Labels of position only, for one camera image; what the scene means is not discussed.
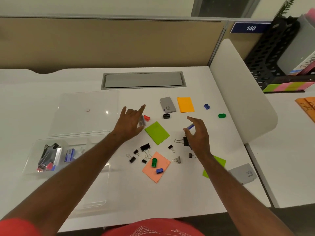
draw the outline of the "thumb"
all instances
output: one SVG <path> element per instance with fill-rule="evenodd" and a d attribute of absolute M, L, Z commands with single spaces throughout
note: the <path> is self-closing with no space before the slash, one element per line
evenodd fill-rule
<path fill-rule="evenodd" d="M 144 129 L 144 126 L 138 127 L 136 129 L 136 135 L 138 135 L 143 129 Z"/>
<path fill-rule="evenodd" d="M 184 132 L 185 132 L 185 134 L 186 134 L 186 136 L 187 136 L 187 138 L 189 140 L 192 137 L 191 132 L 187 128 L 184 128 L 183 130 L 184 130 Z"/>

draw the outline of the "red shirt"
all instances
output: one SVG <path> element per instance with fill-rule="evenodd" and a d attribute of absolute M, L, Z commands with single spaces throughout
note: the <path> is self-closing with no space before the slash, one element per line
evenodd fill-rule
<path fill-rule="evenodd" d="M 189 224 L 175 219 L 146 219 L 120 228 L 112 229 L 102 236 L 146 236 L 153 234 L 173 236 L 202 236 L 203 234 Z M 41 236 L 39 230 L 22 219 L 0 221 L 0 236 Z"/>

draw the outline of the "person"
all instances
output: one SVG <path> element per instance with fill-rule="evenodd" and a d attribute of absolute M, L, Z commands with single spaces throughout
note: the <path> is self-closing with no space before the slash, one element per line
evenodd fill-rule
<path fill-rule="evenodd" d="M 124 107 L 114 130 L 101 142 L 69 164 L 30 194 L 0 221 L 0 235 L 55 235 L 115 151 L 138 135 L 145 105 L 138 111 Z M 243 236 L 293 236 L 289 228 L 213 157 L 207 128 L 200 119 L 187 117 L 195 125 L 194 135 L 184 128 L 195 155 L 207 171 L 223 205 Z M 202 235 L 175 219 L 147 219 L 110 230 L 104 235 Z"/>

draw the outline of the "forearm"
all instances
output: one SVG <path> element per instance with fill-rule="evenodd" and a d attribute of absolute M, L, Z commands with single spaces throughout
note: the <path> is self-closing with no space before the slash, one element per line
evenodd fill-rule
<path fill-rule="evenodd" d="M 223 205 L 242 236 L 293 236 L 289 228 L 210 154 L 198 156 Z"/>
<path fill-rule="evenodd" d="M 26 219 L 43 235 L 56 234 L 121 143 L 118 136 L 110 133 L 38 187 L 4 219 Z"/>

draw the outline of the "person's left hand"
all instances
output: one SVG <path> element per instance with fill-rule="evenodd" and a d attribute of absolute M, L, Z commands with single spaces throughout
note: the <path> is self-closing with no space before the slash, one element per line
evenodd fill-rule
<path fill-rule="evenodd" d="M 144 129 L 144 126 L 137 128 L 137 125 L 145 107 L 145 104 L 142 105 L 138 111 L 133 109 L 126 111 L 127 107 L 123 107 L 116 126 L 112 131 L 122 143 L 135 137 Z"/>

